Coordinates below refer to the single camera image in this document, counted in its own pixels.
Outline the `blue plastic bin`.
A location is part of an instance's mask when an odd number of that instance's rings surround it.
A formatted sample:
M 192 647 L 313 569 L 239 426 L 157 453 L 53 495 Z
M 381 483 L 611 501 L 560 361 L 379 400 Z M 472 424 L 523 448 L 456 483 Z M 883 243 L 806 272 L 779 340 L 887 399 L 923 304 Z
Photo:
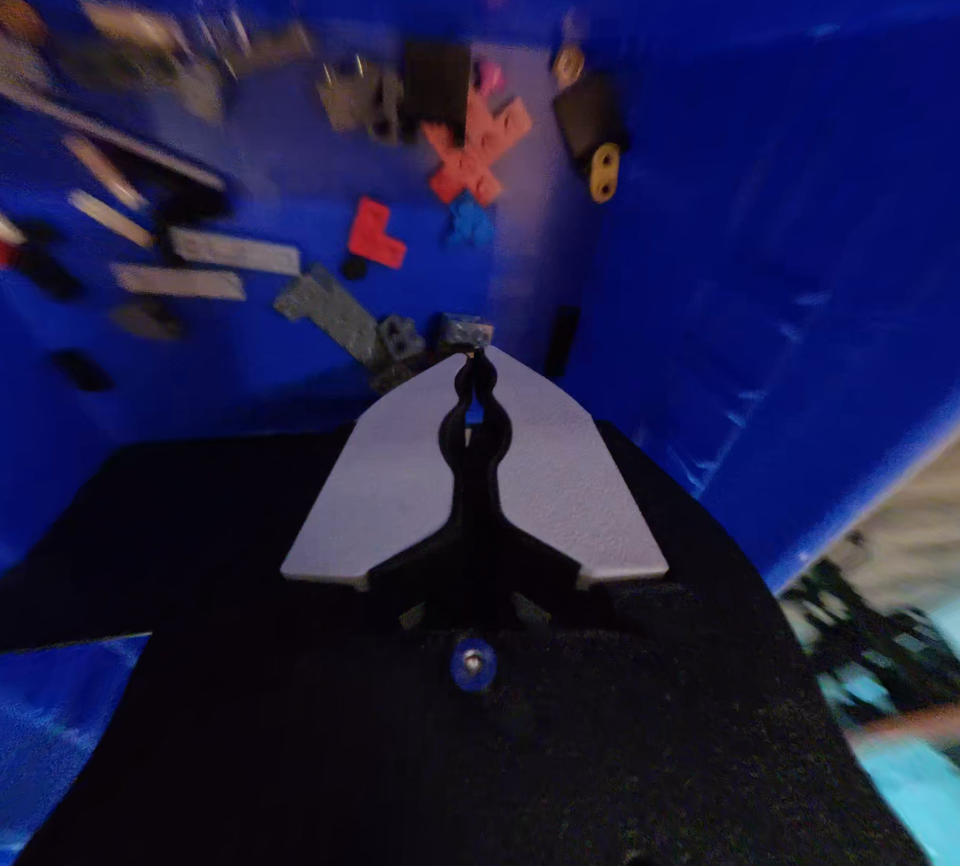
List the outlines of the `blue plastic bin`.
M 236 0 L 246 31 L 301 23 L 314 55 L 222 75 L 213 126 L 176 83 L 88 89 L 62 44 L 119 44 L 80 0 L 26 0 L 52 48 L 2 82 L 219 175 L 233 213 L 190 230 L 284 244 L 426 349 L 367 369 L 278 313 L 297 276 L 180 258 L 158 166 L 2 98 L 2 210 L 84 286 L 55 302 L 2 269 L 2 650 L 44 658 L 150 634 L 75 781 L 15 864 L 927 864 L 852 755 L 769 590 L 876 480 L 958 418 L 958 0 Z M 421 126 L 336 132 L 321 64 L 402 79 L 407 39 L 491 60 L 533 127 L 486 165 L 485 248 L 450 247 Z M 578 44 L 632 145 L 593 201 L 554 116 Z M 127 209 L 66 149 L 91 140 Z M 81 190 L 153 234 L 78 212 Z M 403 267 L 342 277 L 361 197 Z M 236 273 L 245 301 L 138 296 L 111 263 Z M 184 325 L 140 339 L 149 297 Z M 439 342 L 444 312 L 494 325 Z M 496 347 L 592 416 L 669 569 L 579 590 L 513 527 L 497 465 Z M 48 354 L 116 383 L 80 392 Z M 474 355 L 450 520 L 367 589 L 281 565 L 357 420 Z

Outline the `light blue mat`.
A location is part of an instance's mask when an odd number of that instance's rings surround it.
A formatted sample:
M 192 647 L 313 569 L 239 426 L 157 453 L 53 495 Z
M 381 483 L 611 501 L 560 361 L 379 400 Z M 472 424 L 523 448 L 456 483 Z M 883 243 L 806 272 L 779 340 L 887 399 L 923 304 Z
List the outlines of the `light blue mat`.
M 930 864 L 959 863 L 958 701 L 895 712 L 866 678 L 819 680 L 854 757 Z

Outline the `grey lego bracket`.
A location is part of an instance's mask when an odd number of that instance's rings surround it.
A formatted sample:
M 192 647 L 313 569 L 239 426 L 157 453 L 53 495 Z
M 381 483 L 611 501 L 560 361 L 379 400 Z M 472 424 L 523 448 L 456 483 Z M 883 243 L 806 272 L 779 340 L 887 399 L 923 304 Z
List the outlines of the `grey lego bracket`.
M 181 64 L 176 73 L 175 94 L 192 116 L 208 125 L 223 123 L 223 79 L 216 65 L 200 59 Z

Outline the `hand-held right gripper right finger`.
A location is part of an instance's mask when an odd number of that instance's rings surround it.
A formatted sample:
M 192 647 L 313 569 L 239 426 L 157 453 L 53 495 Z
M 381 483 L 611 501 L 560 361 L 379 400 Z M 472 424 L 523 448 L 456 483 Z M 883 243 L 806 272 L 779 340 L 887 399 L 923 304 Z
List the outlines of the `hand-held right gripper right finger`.
M 495 346 L 477 359 L 510 428 L 496 466 L 504 519 L 572 561 L 579 591 L 663 578 L 666 556 L 590 413 Z

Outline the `grey lego piece with hole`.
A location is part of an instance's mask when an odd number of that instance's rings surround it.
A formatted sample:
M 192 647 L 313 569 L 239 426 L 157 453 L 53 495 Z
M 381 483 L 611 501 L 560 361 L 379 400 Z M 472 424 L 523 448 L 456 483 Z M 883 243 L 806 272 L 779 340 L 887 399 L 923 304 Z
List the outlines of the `grey lego piece with hole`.
M 369 136 L 383 144 L 398 145 L 402 138 L 403 81 L 392 71 L 381 73 L 373 93 L 366 125 Z

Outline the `black lego brick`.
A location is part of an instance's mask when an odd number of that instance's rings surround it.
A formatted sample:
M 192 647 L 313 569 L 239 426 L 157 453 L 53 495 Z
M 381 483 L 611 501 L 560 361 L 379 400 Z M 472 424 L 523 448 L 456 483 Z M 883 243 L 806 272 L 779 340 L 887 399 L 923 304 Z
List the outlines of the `black lego brick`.
M 157 191 L 151 220 L 158 228 L 195 227 L 234 213 L 232 197 L 222 186 L 166 167 L 158 167 L 153 176 Z

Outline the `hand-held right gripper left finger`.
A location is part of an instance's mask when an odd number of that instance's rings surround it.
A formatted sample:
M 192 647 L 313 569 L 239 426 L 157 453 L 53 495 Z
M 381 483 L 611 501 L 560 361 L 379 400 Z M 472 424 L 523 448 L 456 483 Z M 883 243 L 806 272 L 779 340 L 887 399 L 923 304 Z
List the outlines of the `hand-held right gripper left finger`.
M 280 566 L 290 581 L 368 588 L 371 570 L 453 515 L 474 355 L 456 353 L 360 416 Z

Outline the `small blue lego piece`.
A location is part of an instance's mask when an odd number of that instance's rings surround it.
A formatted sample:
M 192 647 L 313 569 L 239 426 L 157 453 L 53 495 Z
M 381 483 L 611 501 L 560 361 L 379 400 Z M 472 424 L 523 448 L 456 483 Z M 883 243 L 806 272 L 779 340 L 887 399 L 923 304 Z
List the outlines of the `small blue lego piece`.
M 450 226 L 445 237 L 447 246 L 485 248 L 493 243 L 494 222 L 469 191 L 463 191 L 450 202 L 449 212 Z

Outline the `red L-shaped lego plate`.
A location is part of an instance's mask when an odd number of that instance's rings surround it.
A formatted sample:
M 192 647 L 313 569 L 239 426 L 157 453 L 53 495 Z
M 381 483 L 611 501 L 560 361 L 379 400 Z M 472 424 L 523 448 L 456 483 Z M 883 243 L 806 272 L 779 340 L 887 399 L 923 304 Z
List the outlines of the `red L-shaped lego plate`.
M 388 205 L 366 196 L 361 197 L 347 237 L 348 252 L 390 270 L 401 270 L 407 246 L 390 235 L 391 215 Z

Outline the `small grey lego slope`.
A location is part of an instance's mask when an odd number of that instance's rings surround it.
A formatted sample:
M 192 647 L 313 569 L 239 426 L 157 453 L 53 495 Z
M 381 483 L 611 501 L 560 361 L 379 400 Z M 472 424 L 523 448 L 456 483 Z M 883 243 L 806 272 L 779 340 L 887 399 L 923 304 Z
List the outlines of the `small grey lego slope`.
M 109 319 L 129 335 L 153 342 L 176 342 L 185 335 L 180 317 L 155 297 L 124 301 L 109 310 Z

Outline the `dark grey lego plate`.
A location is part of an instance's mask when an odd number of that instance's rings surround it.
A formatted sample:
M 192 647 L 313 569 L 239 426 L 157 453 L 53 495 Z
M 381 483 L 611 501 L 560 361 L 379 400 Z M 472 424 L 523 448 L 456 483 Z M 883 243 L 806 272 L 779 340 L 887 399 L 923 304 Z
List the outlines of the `dark grey lego plate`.
M 324 265 L 316 263 L 293 278 L 272 305 L 288 321 L 313 323 L 368 370 L 378 367 L 376 317 Z

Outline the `beige lego piece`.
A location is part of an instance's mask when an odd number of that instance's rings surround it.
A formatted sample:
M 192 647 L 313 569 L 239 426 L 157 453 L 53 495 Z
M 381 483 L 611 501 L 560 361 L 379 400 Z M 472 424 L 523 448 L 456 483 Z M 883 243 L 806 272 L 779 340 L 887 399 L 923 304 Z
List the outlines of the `beige lego piece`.
M 94 28 L 115 43 L 164 53 L 187 48 L 182 27 L 168 13 L 106 0 L 79 0 L 79 7 Z

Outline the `black lego plate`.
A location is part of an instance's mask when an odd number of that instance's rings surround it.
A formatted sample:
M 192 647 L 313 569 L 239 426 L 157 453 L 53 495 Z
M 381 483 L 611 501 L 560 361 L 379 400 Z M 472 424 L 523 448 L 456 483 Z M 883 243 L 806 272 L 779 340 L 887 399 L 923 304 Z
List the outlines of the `black lego plate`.
M 402 121 L 408 132 L 421 123 L 448 129 L 456 144 L 466 135 L 474 69 L 469 46 L 407 38 L 403 42 Z

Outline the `tan two-hole lego piece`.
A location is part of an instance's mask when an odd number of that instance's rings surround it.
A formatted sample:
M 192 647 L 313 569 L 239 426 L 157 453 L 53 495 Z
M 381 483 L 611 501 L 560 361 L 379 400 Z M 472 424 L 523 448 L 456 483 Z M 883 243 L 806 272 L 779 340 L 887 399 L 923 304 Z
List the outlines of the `tan two-hole lego piece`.
M 618 191 L 620 149 L 615 142 L 604 142 L 592 152 L 587 169 L 588 189 L 597 205 L 604 205 Z

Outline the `long white lego beam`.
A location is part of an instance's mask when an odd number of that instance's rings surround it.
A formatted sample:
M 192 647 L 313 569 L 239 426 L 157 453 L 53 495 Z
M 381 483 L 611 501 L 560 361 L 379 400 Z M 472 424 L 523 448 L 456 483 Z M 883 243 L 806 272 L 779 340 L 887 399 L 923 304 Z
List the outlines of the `long white lego beam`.
M 96 140 L 102 140 L 178 176 L 186 177 L 205 188 L 220 192 L 227 191 L 227 183 L 216 173 L 184 159 L 174 152 L 169 152 L 161 146 L 109 126 L 75 109 L 57 104 L 29 88 L 20 87 L 3 80 L 1 82 L 1 95 L 7 102 L 16 105 L 21 110 L 48 117 L 69 130 Z

